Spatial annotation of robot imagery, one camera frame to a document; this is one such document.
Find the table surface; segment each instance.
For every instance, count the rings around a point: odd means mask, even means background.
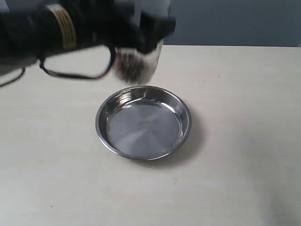
[[[54,58],[92,72],[102,49]],[[0,225],[301,225],[301,48],[164,46],[150,85],[193,126],[158,161],[116,156],[95,116],[126,86],[51,78],[34,66],[0,90]]]

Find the metal dish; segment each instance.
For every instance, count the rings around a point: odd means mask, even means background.
[[[102,143],[125,158],[149,161],[177,150],[188,138],[191,114],[175,94],[153,86],[123,89],[99,108]]]

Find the robotic arm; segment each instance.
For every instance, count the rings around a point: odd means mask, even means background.
[[[96,80],[103,77],[116,59],[116,49],[131,48],[146,55],[175,30],[175,20],[142,11],[135,25],[135,5],[114,0],[47,0],[36,10],[0,14],[0,76],[40,62],[47,74],[70,79]],[[107,46],[108,68],[96,77],[56,73],[45,68],[48,57],[95,46]]]

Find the yellow label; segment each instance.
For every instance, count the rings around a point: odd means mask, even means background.
[[[63,48],[75,48],[76,33],[69,13],[61,5],[51,5],[48,8],[53,12],[59,23],[62,32]]]

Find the wall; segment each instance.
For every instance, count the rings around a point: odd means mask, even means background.
[[[19,8],[32,7],[38,1],[7,0],[7,3],[9,8]],[[165,44],[301,45],[301,0],[172,1],[177,28]]]

